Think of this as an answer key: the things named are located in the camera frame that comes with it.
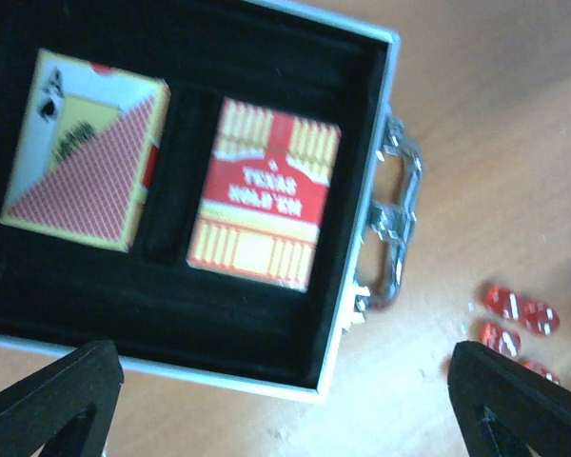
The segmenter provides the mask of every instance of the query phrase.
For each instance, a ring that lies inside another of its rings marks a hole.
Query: red dice
[[[535,362],[534,360],[525,360],[524,363],[522,363],[522,365],[524,367],[529,368],[531,371],[535,371],[537,374],[543,376],[545,379],[552,381],[554,384],[559,385],[561,383],[561,380],[556,374],[554,374],[553,371],[546,368],[539,362]]]
[[[561,326],[561,319],[552,307],[529,300],[509,288],[491,288],[484,303],[503,319],[521,322],[534,333],[550,335]]]
[[[481,342],[508,357],[516,357],[521,352],[521,336],[516,331],[506,330],[494,322],[487,322],[482,326]]]

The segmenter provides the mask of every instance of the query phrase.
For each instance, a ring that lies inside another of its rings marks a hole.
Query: wooden surface
[[[403,38],[392,100],[426,177],[402,295],[344,337],[321,407],[127,373],[111,457],[464,456],[444,361],[475,336],[490,280],[561,314],[522,352],[571,389],[571,0],[309,3]],[[395,176],[380,170],[385,200]],[[0,389],[48,362],[0,349]]]

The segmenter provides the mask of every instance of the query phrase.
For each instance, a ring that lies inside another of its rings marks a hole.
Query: playing card deck
[[[226,99],[188,263],[306,290],[340,137],[336,126]]]
[[[161,80],[40,50],[0,222],[127,251],[168,99]]]

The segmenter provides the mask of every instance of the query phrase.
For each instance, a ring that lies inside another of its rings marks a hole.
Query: black velvet lining
[[[239,1],[22,2],[0,47],[0,207],[37,51],[164,78],[166,130],[129,254],[0,226],[0,333],[316,387],[387,45]],[[339,125],[307,293],[189,268],[224,97]]]

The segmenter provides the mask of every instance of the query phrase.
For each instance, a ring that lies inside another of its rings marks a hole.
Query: case handle
[[[377,291],[359,286],[356,279],[358,292],[355,311],[360,313],[367,308],[387,308],[400,292],[408,244],[412,241],[417,225],[415,209],[423,177],[421,148],[404,134],[404,123],[400,120],[388,121],[383,150],[378,151],[377,155],[382,161],[386,155],[402,158],[404,182],[397,205],[385,205],[376,200],[370,202],[367,224],[387,244],[385,276],[381,290]]]

